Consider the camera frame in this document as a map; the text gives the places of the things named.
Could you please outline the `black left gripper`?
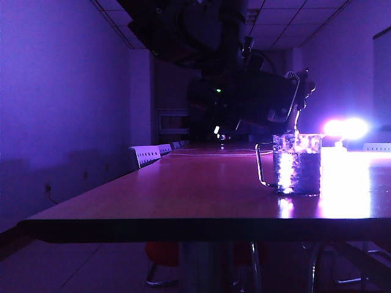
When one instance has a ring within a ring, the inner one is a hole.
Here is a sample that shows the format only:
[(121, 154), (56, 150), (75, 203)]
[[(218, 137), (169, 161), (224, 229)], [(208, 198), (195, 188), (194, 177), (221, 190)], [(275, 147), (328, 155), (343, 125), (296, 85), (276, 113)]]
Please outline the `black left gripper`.
[(285, 76), (244, 71), (231, 83), (193, 79), (187, 89), (191, 106), (201, 110), (207, 129), (234, 131), (243, 124), (265, 132), (287, 132), (302, 109), (302, 81), (298, 73)]

